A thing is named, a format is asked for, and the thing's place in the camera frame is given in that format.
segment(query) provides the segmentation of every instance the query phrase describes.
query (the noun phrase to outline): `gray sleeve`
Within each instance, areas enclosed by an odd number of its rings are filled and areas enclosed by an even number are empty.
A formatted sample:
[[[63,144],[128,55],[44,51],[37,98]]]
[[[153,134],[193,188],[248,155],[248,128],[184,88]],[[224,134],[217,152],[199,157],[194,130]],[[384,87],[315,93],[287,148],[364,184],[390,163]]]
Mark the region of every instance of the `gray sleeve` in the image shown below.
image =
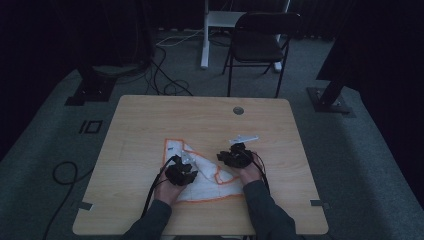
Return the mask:
[[[153,200],[146,215],[137,220],[121,237],[121,240],[160,239],[171,214],[172,209],[168,204]]]
[[[298,239],[293,218],[275,204],[261,180],[246,184],[243,191],[258,239]]]

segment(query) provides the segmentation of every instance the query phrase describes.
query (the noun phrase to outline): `table top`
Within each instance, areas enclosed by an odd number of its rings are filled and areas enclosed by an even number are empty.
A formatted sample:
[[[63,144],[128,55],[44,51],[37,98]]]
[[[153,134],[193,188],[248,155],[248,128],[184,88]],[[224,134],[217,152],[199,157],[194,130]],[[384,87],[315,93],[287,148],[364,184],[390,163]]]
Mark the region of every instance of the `table top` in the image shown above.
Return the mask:
[[[235,107],[244,113],[237,115]],[[296,222],[298,234],[325,234],[327,221],[287,100],[182,96],[123,96],[118,104],[73,231],[79,235],[123,234],[139,219],[149,188],[162,166],[167,138],[184,139],[219,162],[237,135],[264,161],[271,196]],[[251,235],[244,197],[173,206],[164,235]]]

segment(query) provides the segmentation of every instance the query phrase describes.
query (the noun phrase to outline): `white cloth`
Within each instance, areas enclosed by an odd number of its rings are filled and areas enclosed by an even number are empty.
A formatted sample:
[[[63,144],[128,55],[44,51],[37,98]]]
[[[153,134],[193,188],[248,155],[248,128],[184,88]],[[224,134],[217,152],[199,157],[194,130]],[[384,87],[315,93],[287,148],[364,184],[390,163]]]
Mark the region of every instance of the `white cloth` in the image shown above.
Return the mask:
[[[182,151],[185,151],[194,160],[194,163],[191,163],[192,171],[199,171],[194,182],[187,185],[177,201],[201,202],[243,194],[243,185],[238,176],[233,176],[222,170],[219,165],[202,157],[184,140],[166,139],[164,151],[164,163],[172,156],[181,157]]]

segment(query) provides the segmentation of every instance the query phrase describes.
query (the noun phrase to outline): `gray carpet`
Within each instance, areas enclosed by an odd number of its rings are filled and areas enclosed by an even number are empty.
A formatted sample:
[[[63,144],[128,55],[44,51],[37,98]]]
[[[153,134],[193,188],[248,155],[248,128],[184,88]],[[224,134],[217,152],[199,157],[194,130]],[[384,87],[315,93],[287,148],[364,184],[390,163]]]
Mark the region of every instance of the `gray carpet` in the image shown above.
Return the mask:
[[[160,33],[159,38],[173,34]],[[225,37],[214,40],[228,43]],[[200,68],[200,38],[164,47],[162,65],[174,80],[189,84],[195,96],[226,96],[227,75],[221,75],[227,48],[211,45],[209,68]],[[356,115],[316,113],[306,87],[325,87],[314,80],[331,42],[292,41],[280,98],[291,103],[300,136],[321,199],[328,203],[325,214],[329,234],[305,239],[423,239],[424,213],[406,184],[382,136],[362,105],[359,94],[344,89],[342,96]],[[163,53],[158,50],[155,62]],[[114,73],[123,69],[101,67]],[[233,97],[273,97],[278,75],[261,75],[262,69],[235,69]],[[40,108],[18,142],[0,163],[0,239],[42,239],[69,185],[53,181],[52,171],[63,161],[78,165],[78,176],[96,164],[115,107],[122,95],[156,92],[149,86],[152,71],[122,77],[107,103],[64,106],[81,80],[77,71],[63,79]],[[158,74],[161,91],[168,83]],[[97,134],[80,133],[84,121],[102,120]],[[59,168],[57,176],[72,179],[73,169]],[[118,239],[118,236],[77,236],[72,232],[80,201],[89,178],[78,182],[52,223],[47,239]]]

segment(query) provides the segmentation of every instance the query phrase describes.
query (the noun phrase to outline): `chair backrest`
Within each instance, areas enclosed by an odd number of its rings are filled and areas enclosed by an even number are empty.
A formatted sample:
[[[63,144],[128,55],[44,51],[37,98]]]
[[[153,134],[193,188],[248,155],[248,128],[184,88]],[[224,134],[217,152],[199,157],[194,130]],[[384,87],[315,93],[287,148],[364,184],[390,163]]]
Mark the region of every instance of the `chair backrest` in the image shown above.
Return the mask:
[[[235,31],[293,36],[299,30],[301,22],[297,13],[248,12],[237,20]]]

